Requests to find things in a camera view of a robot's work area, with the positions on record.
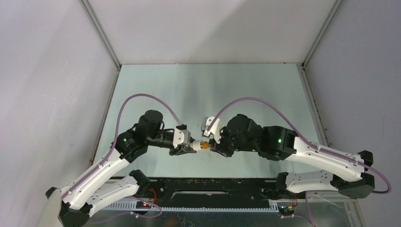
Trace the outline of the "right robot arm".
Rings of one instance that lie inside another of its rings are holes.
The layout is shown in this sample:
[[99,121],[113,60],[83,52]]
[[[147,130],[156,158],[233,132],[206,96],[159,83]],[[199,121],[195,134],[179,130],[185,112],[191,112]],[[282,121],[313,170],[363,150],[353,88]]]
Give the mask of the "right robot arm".
[[306,191],[336,191],[351,199],[363,199],[375,190],[375,178],[366,172],[373,164],[370,151],[325,154],[323,146],[303,141],[293,130],[262,127],[243,114],[233,117],[226,126],[219,118],[206,117],[201,131],[203,136],[213,137],[210,150],[225,157],[236,151],[256,152],[267,160],[293,161],[317,168],[306,173],[279,173],[275,184],[279,197]]

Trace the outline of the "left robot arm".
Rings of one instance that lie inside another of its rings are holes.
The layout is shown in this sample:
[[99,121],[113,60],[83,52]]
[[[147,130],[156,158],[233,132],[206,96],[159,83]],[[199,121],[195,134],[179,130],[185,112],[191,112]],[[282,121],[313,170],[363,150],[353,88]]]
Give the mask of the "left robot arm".
[[132,128],[121,133],[110,152],[94,163],[70,185],[61,189],[58,219],[64,227],[82,227],[103,207],[124,197],[144,197],[150,180],[140,170],[131,171],[120,181],[103,187],[115,173],[145,154],[148,147],[169,149],[171,155],[196,153],[208,144],[191,137],[186,125],[164,129],[163,115],[148,110]]

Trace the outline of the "orange water faucet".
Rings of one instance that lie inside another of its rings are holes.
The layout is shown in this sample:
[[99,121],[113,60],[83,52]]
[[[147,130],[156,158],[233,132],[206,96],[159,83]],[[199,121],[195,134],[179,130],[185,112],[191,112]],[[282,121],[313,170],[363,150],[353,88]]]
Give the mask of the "orange water faucet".
[[200,143],[200,147],[201,147],[202,149],[209,149],[209,148],[210,148],[210,144],[209,144],[207,141],[202,141],[202,142]]

